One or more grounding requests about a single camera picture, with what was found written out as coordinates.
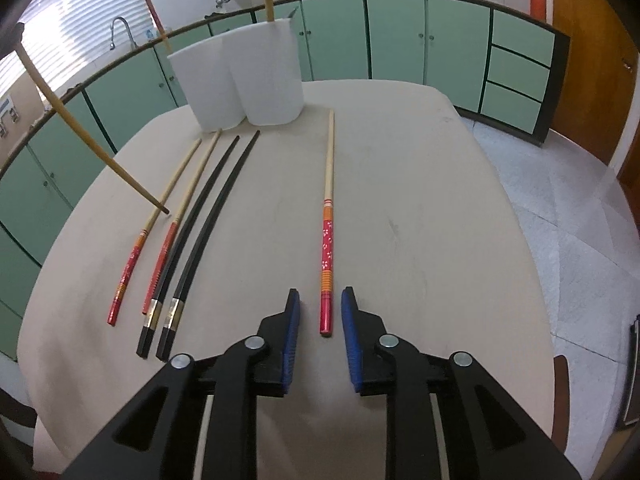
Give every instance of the kitchen cabinet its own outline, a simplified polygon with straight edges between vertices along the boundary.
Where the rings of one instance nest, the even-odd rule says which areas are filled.
[[[209,30],[213,36],[228,32],[234,28],[244,27],[245,25],[251,25],[254,22],[251,18],[251,13],[246,12],[244,14],[236,14],[230,18],[223,18],[216,22],[209,23]]]
[[[0,180],[0,221],[42,264],[70,214],[31,152],[23,149]]]
[[[0,301],[0,352],[16,358],[22,318]]]
[[[86,92],[118,150],[151,119],[176,107],[151,48],[100,76]]]
[[[305,36],[305,23],[302,17],[302,9],[300,2],[289,2],[288,4],[277,5],[273,8],[273,13],[276,20],[280,18],[286,18],[297,9],[296,13],[291,19],[291,27],[293,33],[298,40],[298,60],[300,61],[300,74],[302,75],[302,81],[312,81],[311,75],[311,62],[309,61],[309,49],[306,45]],[[267,14],[264,9],[256,10],[255,17],[258,22],[263,22],[267,19]]]
[[[549,69],[497,47],[491,49],[488,81],[507,86],[542,102]]]
[[[302,0],[315,81],[367,79],[367,35],[362,0]]]
[[[178,36],[169,38],[169,43],[171,44],[171,48],[173,49],[173,51],[178,52],[180,49],[185,48],[186,46],[198,43],[199,41],[206,40],[210,37],[211,33],[209,31],[209,27],[207,27],[207,25],[203,25],[201,27],[192,28],[187,32],[179,34]],[[156,50],[156,54],[158,55],[158,59],[160,60],[160,66],[162,66],[162,70],[164,71],[166,80],[169,83],[169,88],[174,95],[176,104],[178,106],[184,106],[185,104],[187,104],[187,98],[184,96],[182,88],[180,88],[180,83],[175,76],[174,69],[171,67],[171,62],[169,62],[169,60],[166,58],[168,53],[166,51],[164,43],[156,44],[154,46],[154,49]]]
[[[40,267],[0,228],[0,300],[22,315]]]
[[[556,35],[535,23],[494,10],[492,43],[551,66]]]
[[[373,79],[424,82],[425,0],[367,0]]]
[[[487,82],[480,112],[532,134],[540,113],[540,103]]]
[[[113,154],[82,94],[67,102],[66,108],[107,153]],[[41,127],[29,141],[29,146],[49,178],[72,206],[76,206],[104,168],[103,161],[92,153],[58,114]]]
[[[484,81],[490,9],[462,0],[427,0],[426,83],[477,112]]]

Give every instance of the beige tablecloth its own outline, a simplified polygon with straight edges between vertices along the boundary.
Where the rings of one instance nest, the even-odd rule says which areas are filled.
[[[284,308],[303,303],[290,395],[258,400],[261,479],[384,477],[385,400],[353,393],[340,291],[421,351],[471,352],[550,433],[553,363],[536,269],[494,168],[448,99],[388,81],[304,85],[305,109],[265,127],[220,215],[182,316],[174,352],[223,352]],[[335,109],[335,332],[318,335],[328,112]],[[170,293],[226,176],[255,127],[233,136],[226,165],[184,251]],[[189,107],[155,118],[117,160],[159,195],[194,139]],[[177,207],[203,142],[168,202]],[[103,171],[62,229],[28,305],[18,359],[31,400],[71,460],[162,365],[135,354],[140,307],[171,221],[152,231],[115,328],[107,312],[149,204]]]

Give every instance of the metal screw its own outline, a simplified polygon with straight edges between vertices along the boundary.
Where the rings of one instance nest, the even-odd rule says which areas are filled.
[[[466,352],[458,352],[453,356],[453,362],[458,366],[469,366],[473,361],[473,358]]]
[[[398,338],[393,334],[381,335],[379,342],[385,348],[393,348],[394,346],[398,346],[399,343]]]
[[[258,348],[262,348],[264,345],[264,339],[262,339],[259,335],[252,335],[244,340],[244,346],[246,346],[249,350],[257,350]]]
[[[174,368],[185,368],[191,363],[191,358],[187,354],[178,354],[171,359],[171,366]]]

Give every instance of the white plastic container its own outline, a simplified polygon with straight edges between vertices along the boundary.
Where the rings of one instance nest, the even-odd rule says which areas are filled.
[[[246,116],[256,126],[290,123],[304,106],[290,21],[254,23],[219,36]]]
[[[233,128],[245,117],[222,49],[222,39],[217,36],[168,56],[187,102],[204,132]]]

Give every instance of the window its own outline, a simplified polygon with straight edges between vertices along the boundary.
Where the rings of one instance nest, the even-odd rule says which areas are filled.
[[[144,0],[33,0],[24,11],[22,44],[56,90],[75,72],[109,50],[111,20],[123,16],[134,36],[153,27]],[[116,44],[127,40],[116,24]],[[15,53],[0,61],[0,95],[24,72]]]

